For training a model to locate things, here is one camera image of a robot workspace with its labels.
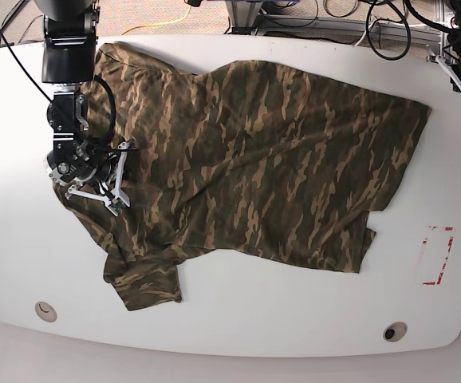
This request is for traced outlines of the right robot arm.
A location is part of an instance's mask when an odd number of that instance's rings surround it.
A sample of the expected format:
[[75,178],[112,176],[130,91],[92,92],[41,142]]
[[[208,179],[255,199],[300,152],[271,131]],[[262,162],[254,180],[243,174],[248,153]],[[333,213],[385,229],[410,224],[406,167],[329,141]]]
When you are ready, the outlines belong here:
[[[97,23],[96,1],[38,1],[43,13],[44,52],[41,80],[56,85],[47,109],[53,129],[53,149],[45,158],[49,178],[66,189],[65,197],[79,196],[99,201],[118,215],[130,207],[122,191],[124,165],[131,140],[112,148],[116,102],[105,80],[94,72]],[[110,103],[110,121],[100,136],[89,135],[88,102],[81,91],[84,83],[101,85]]]

